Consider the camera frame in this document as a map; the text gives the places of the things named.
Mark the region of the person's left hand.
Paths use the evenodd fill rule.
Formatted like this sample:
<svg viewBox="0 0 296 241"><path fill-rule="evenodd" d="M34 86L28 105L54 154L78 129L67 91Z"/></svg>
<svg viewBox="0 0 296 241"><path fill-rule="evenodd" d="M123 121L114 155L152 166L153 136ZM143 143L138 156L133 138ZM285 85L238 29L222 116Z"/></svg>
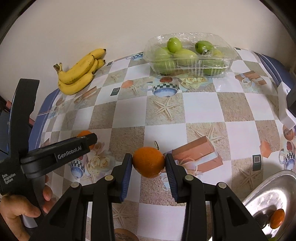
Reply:
<svg viewBox="0 0 296 241"><path fill-rule="evenodd" d="M45 185L43 189L44 204L42 206L43 213L48 213L55 204L52 199L53 191ZM21 221L21 215L28 217L39 217L41 210L31 204L29 200L20 195L3 196L1 200L1 216L8 225L14 236L18 240L29 240L30 235L24 228Z"/></svg>

